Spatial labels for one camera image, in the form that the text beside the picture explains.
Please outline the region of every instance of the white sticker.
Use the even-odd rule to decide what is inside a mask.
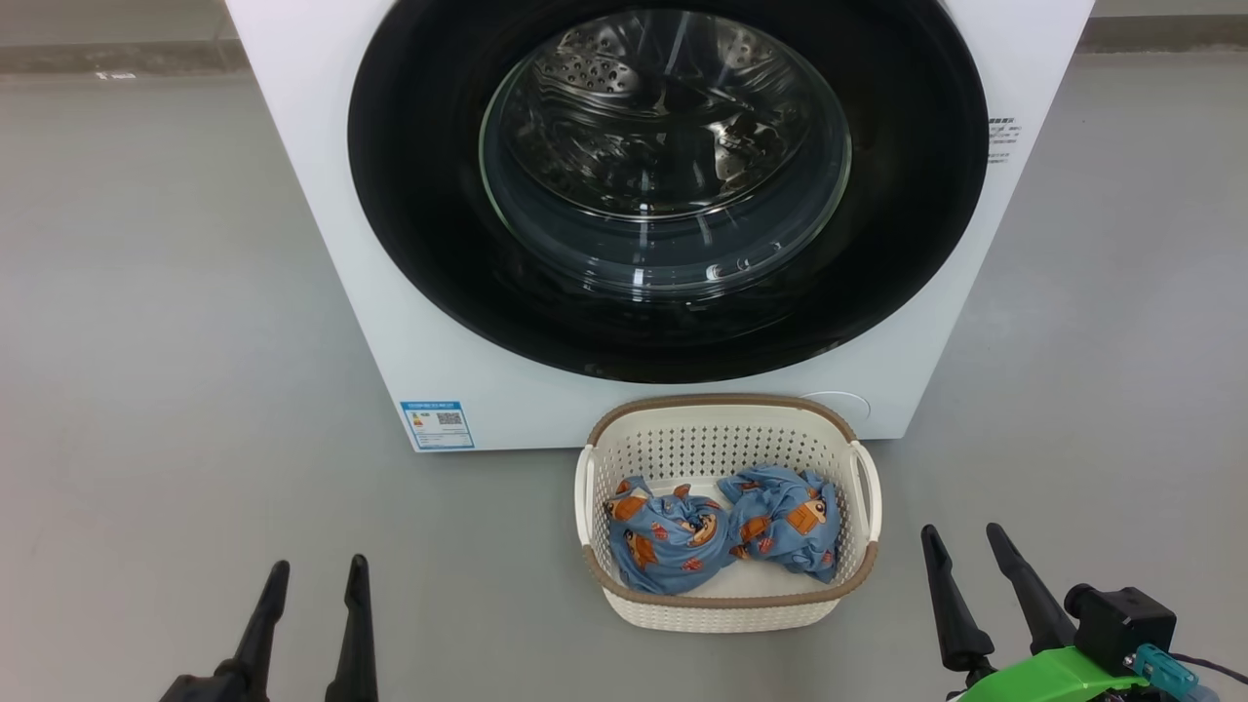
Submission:
[[[1022,135],[1022,127],[1013,117],[992,117],[988,120],[988,162],[1007,164],[1013,155],[1015,144]]]
[[[459,402],[399,402],[399,406],[422,451],[474,448]]]

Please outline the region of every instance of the clothing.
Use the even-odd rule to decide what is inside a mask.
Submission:
[[[607,522],[624,585],[655,595],[679,595],[706,582],[725,565],[728,513],[683,485],[655,497],[640,476],[625,478],[608,500]]]
[[[719,490],[733,501],[733,556],[832,581],[841,533],[835,485],[814,471],[755,466],[720,480]]]

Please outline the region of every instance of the teal connector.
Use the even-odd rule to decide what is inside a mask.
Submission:
[[[1201,678],[1183,663],[1171,658],[1169,653],[1152,643],[1144,643],[1136,650],[1131,670],[1176,700],[1187,698],[1187,693],[1201,682]]]

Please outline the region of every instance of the front-loading washing machine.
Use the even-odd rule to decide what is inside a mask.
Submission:
[[[900,437],[1092,0],[230,0],[417,451],[766,392]]]

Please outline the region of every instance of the wall baseboard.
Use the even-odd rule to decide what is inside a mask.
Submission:
[[[1248,51],[1248,15],[1092,17],[1081,54]]]
[[[221,75],[251,70],[237,39],[0,46],[0,80]]]

